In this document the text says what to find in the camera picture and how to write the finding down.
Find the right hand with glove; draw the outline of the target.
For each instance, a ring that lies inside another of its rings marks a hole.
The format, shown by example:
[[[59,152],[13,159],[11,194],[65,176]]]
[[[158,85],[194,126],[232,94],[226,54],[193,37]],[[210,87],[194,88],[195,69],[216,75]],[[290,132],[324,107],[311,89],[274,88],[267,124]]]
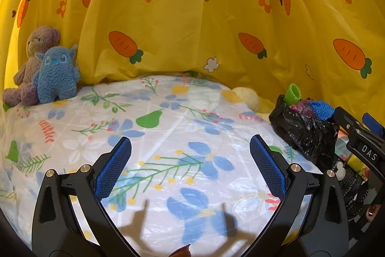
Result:
[[[370,205],[366,211],[366,219],[369,222],[372,222],[375,219],[375,216],[379,212],[380,208],[381,208],[381,205],[379,205],[379,204],[378,205],[373,205],[373,204]]]

